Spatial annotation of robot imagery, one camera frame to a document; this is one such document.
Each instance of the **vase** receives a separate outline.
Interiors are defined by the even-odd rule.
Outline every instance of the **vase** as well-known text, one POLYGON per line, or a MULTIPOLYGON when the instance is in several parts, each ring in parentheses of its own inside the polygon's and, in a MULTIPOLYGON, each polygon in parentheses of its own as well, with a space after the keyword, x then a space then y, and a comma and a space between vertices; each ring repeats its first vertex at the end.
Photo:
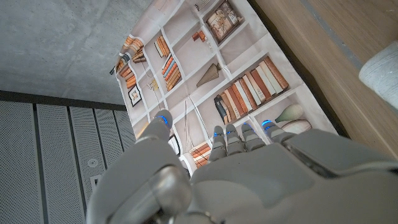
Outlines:
POLYGON ((282 113, 275 119, 276 123, 281 121, 293 121, 299 119, 304 114, 303 108, 299 104, 293 104, 282 111, 282 113))

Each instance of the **decorative object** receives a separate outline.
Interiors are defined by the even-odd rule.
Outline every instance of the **decorative object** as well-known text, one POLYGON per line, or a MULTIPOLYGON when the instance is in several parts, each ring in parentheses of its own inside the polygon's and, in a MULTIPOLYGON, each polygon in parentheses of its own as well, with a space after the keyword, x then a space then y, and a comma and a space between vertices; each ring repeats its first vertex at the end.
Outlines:
POLYGON ((295 120, 283 125, 281 128, 286 132, 300 134, 312 129, 312 126, 307 120, 295 120))
POLYGON ((202 76, 202 78, 199 80, 197 87, 208 83, 212 80, 215 80, 216 78, 219 77, 218 71, 221 70, 221 66, 219 64, 211 64, 210 68, 205 72, 205 74, 202 76))
POLYGON ((173 148, 174 152, 176 155, 180 155, 180 144, 178 143, 177 137, 175 137, 175 134, 173 134, 169 138, 169 145, 173 148))
POLYGON ((359 79, 398 110, 398 40, 368 60, 359 79))
POLYGON ((129 91, 129 96, 132 106, 135 106, 138 102, 141 101, 141 93, 138 90, 137 85, 129 91))
POLYGON ((210 26, 218 43, 220 43, 240 24, 240 21, 231 4, 228 1, 224 1, 214 14, 208 18, 207 24, 210 26))
POLYGON ((195 7, 196 7, 197 11, 199 12, 209 2, 210 2, 210 0, 196 0, 195 7))
POLYGON ((193 41, 196 41, 197 39, 199 39, 199 33, 198 32, 194 33, 192 35, 192 39, 193 39, 193 41))
POLYGON ((204 42, 205 40, 207 40, 207 37, 206 37, 205 33, 203 33, 202 30, 201 30, 198 34, 199 34, 200 40, 201 40, 202 42, 204 42))
POLYGON ((303 108, 299 104, 293 104, 286 107, 282 113, 275 119, 276 123, 281 121, 293 121, 299 119, 304 114, 303 108))

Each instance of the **white vase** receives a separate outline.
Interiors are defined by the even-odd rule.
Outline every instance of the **white vase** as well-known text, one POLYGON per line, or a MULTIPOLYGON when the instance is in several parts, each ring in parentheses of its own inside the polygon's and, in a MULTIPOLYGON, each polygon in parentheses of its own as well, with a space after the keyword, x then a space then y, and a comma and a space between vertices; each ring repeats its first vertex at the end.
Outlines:
POLYGON ((368 60, 359 79, 398 110, 398 41, 368 60))
POLYGON ((282 113, 275 119, 276 123, 281 121, 293 121, 299 119, 304 114, 303 108, 299 104, 293 104, 286 107, 282 113))

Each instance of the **small sculpture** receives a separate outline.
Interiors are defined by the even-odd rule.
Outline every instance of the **small sculpture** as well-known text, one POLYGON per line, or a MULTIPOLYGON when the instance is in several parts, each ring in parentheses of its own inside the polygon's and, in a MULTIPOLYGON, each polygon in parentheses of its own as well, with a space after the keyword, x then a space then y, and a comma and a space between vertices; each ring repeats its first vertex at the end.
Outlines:
POLYGON ((218 71, 221 70, 221 67, 219 64, 211 64, 210 68, 205 72, 205 74, 202 76, 202 78, 199 80, 197 87, 210 82, 212 80, 215 80, 216 78, 219 77, 218 71))

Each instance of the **white shelf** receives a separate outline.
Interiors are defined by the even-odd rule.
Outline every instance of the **white shelf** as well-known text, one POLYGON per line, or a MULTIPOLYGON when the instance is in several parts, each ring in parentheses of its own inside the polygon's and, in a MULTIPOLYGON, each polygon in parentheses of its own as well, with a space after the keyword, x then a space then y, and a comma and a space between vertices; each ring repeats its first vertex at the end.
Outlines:
POLYGON ((168 12, 169 19, 158 24, 158 30, 151 29, 151 36, 144 47, 147 63, 131 65, 136 72, 137 82, 141 89, 143 100, 132 107, 126 89, 126 82, 118 74, 123 98, 129 113, 130 120, 136 132, 145 121, 151 120, 161 109, 168 109, 174 119, 173 132, 181 143, 181 159, 185 161, 191 172, 196 166, 189 152, 191 147, 206 141, 211 146, 213 129, 216 125, 225 128, 214 104, 214 97, 221 94, 245 72, 255 69, 265 58, 270 57, 281 74, 289 83, 287 90, 270 101, 263 103, 257 110, 250 111, 241 119, 234 121, 238 132, 241 132, 243 123, 247 123, 269 144, 266 135, 261 130, 261 123, 265 119, 274 120, 280 112, 292 103, 302 105, 303 119, 307 119, 313 128, 322 129, 336 134, 336 130, 319 107, 310 90, 304 84, 297 72, 291 66, 268 30, 263 26, 257 14, 247 1, 229 0, 237 13, 244 17, 242 24, 237 27, 220 45, 213 39, 205 24, 206 19, 221 0, 208 3, 200 12, 191 11, 191 1, 181 0, 175 4, 173 11, 168 12), (202 30, 208 40, 193 41, 192 35, 202 30), (166 89, 161 67, 166 57, 160 58, 154 42, 159 35, 163 35, 181 71, 182 78, 170 91, 166 89), (208 70, 210 65, 219 63, 221 70, 219 77, 199 88, 196 84, 208 70), (157 91, 145 88, 146 83, 156 79, 157 91))

